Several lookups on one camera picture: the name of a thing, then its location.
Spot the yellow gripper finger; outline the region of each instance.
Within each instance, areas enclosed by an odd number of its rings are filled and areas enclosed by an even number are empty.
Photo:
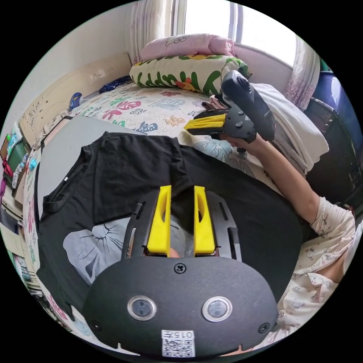
[[[150,230],[147,249],[149,253],[166,254],[170,252],[171,185],[160,187],[158,202]]]
[[[223,127],[226,121],[226,115],[215,115],[203,118],[197,118],[196,120],[190,120],[185,126],[185,130],[189,129],[208,129],[211,127]]]
[[[194,187],[194,256],[212,254],[216,249],[205,188]]]

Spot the t-shirt print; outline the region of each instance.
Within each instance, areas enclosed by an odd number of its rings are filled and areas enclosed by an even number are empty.
[[[96,225],[92,230],[69,233],[63,241],[68,260],[87,284],[107,267],[121,260],[130,218]]]

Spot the qr code sticker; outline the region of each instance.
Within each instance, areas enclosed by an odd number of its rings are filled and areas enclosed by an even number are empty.
[[[194,341],[185,339],[163,339],[163,356],[175,358],[195,357]]]
[[[192,330],[162,330],[163,356],[174,358],[195,357],[194,332]]]

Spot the pillow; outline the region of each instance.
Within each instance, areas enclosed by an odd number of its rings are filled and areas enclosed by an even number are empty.
[[[220,54],[234,57],[234,41],[211,34],[178,35],[152,40],[140,53],[144,61],[185,54]]]
[[[220,93],[224,76],[238,69],[245,77],[250,76],[247,64],[238,58],[197,54],[136,63],[130,70],[130,77],[140,87],[179,87],[215,95]]]

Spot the pink pillow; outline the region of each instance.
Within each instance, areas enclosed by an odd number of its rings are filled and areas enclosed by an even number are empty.
[[[235,56],[232,39],[211,34],[179,35],[152,40],[141,51],[143,61],[194,54]]]

